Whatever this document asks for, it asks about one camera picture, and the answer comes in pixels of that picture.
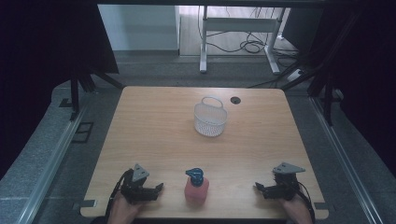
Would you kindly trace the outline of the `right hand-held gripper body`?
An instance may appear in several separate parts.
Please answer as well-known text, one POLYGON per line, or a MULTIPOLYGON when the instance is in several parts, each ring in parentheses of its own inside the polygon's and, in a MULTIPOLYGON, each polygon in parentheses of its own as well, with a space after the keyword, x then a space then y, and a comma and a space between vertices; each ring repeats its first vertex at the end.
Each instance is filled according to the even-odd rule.
POLYGON ((305 171, 305 168, 281 162, 273 169, 276 182, 276 199, 290 201, 296 191, 300 189, 297 174, 305 171))

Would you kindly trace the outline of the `metal floor rail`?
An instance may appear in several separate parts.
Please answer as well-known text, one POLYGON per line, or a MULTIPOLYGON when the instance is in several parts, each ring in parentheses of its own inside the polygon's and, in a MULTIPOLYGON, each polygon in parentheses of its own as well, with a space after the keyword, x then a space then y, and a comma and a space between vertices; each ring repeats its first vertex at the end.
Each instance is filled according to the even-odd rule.
POLYGON ((32 224, 35 215, 37 214, 39 207, 41 206, 49 188, 55 177, 57 170, 64 158, 65 152, 68 149, 71 140, 81 122, 81 119, 85 115, 89 105, 87 102, 81 105, 79 112, 75 115, 75 119, 68 121, 62 134, 60 135, 59 141, 52 150, 49 160, 46 163, 42 173, 40 174, 35 187, 33 188, 30 196, 28 197, 24 207, 21 210, 16 224, 32 224))
POLYGON ((366 215, 369 224, 384 224, 382 217, 380 216, 377 207, 370 196, 367 188, 363 185, 360 177, 358 176, 356 169, 352 165, 345 148, 343 147, 338 135, 336 134, 333 126, 331 126, 322 114, 323 109, 319 99, 309 97, 311 105, 314 107, 315 114, 318 117, 319 123, 322 126, 325 134, 327 135, 334 151, 337 160, 346 175, 346 178, 354 191, 358 202, 361 205, 363 213, 366 215))

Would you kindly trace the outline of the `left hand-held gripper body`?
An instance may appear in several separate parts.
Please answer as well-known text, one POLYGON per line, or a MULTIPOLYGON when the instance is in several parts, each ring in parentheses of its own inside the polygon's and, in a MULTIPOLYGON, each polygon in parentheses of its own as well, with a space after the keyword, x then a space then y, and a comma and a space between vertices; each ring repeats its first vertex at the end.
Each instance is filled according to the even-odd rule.
POLYGON ((138 163, 125 172, 120 192, 128 203, 143 202, 148 199, 148 192, 143 187, 148 176, 149 172, 138 163))

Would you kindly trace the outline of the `white power strip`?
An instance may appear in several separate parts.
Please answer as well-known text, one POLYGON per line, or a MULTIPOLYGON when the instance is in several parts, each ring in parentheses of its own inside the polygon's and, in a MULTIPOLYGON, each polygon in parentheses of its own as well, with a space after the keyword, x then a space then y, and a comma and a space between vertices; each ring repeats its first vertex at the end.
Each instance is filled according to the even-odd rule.
POLYGON ((288 82, 292 82, 293 80, 295 80, 296 78, 300 77, 301 75, 304 74, 304 71, 301 69, 296 69, 294 72, 292 72, 288 77, 287 77, 287 81, 288 82))

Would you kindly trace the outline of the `white cabinet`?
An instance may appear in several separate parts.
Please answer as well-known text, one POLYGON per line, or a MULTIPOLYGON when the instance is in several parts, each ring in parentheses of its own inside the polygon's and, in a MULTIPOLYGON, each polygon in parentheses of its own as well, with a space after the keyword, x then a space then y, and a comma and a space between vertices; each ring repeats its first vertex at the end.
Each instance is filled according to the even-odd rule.
POLYGON ((99 5, 113 50, 179 50, 178 6, 99 5))

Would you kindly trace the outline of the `black curtain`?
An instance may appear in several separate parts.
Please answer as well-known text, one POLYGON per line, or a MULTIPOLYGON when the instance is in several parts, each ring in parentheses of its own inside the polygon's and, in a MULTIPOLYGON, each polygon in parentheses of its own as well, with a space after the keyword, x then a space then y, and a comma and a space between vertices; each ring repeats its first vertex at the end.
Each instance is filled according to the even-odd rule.
POLYGON ((92 72, 118 73, 99 0, 0 0, 0 178, 52 90, 92 72))
MULTIPOLYGON (((319 65, 349 13, 339 8, 294 8, 283 36, 319 65)), ((308 89, 327 82, 343 93, 341 108, 396 176, 396 0, 369 0, 329 69, 308 89)))

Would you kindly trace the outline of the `pink soap bottle blue pump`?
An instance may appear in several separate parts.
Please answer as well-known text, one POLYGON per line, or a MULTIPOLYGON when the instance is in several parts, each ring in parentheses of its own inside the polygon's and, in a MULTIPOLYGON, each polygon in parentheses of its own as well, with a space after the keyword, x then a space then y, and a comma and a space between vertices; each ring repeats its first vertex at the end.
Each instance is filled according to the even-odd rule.
POLYGON ((201 168, 192 168, 185 174, 188 176, 184 189, 187 202, 195 205, 204 204, 209 188, 209 180, 204 177, 204 171, 201 168))

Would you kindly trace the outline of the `white metal desk frame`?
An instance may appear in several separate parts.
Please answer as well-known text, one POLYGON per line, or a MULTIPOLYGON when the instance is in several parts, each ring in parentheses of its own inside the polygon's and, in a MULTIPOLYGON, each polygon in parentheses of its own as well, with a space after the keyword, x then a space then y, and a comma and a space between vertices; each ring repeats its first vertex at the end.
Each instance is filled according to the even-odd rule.
POLYGON ((199 70, 201 73, 206 72, 207 51, 206 51, 206 33, 210 32, 252 32, 270 34, 269 41, 264 47, 267 61, 274 75, 279 75, 280 70, 274 56, 274 45, 279 34, 279 29, 283 21, 286 9, 280 9, 279 15, 275 19, 253 19, 253 18, 208 18, 207 6, 204 6, 204 15, 202 20, 202 43, 200 47, 199 70))

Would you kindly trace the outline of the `person's right hand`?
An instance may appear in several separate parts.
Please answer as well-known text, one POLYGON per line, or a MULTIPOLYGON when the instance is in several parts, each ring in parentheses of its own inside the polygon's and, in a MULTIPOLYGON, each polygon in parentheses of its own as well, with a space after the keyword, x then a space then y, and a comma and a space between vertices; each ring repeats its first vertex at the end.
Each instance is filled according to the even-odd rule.
POLYGON ((308 208, 300 196, 294 196, 290 201, 279 199, 278 202, 295 224, 313 224, 308 208))

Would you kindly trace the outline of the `black tripod stand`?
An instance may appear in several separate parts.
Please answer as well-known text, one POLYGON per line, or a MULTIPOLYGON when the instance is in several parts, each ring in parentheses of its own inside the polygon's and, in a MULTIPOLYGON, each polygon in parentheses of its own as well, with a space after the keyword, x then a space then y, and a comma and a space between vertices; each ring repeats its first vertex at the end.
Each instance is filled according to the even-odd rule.
POLYGON ((311 97, 318 97, 324 91, 322 116, 330 126, 332 126, 335 59, 340 54, 342 45, 358 17, 359 14, 354 10, 341 12, 323 9, 316 28, 318 36, 314 38, 317 45, 291 66, 292 68, 307 67, 306 72, 280 87, 282 91, 287 91, 311 79, 306 92, 311 97))
POLYGON ((124 85, 118 82, 116 79, 106 74, 105 72, 99 71, 91 67, 88 67, 84 72, 73 72, 70 79, 71 106, 73 110, 70 118, 71 121, 77 118, 80 111, 78 86, 81 86, 85 92, 93 92, 95 90, 95 84, 93 82, 92 75, 98 76, 99 78, 116 87, 117 89, 124 89, 124 85))

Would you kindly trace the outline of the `person's left hand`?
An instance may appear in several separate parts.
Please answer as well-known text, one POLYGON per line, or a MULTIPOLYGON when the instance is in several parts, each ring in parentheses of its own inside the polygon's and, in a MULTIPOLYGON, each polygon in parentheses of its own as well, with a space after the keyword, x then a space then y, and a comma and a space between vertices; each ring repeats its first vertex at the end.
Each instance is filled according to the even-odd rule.
POLYGON ((125 197, 118 192, 106 224, 132 224, 142 206, 142 203, 128 203, 125 197))

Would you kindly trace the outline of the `white plastic basket with handle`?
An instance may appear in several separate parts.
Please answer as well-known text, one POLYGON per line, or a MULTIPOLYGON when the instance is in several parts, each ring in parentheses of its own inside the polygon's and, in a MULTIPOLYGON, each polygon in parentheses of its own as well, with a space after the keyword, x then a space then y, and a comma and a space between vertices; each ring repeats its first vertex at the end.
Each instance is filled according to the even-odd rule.
POLYGON ((228 112, 216 96, 205 96, 194 106, 194 128, 206 137, 217 137, 225 129, 228 112))

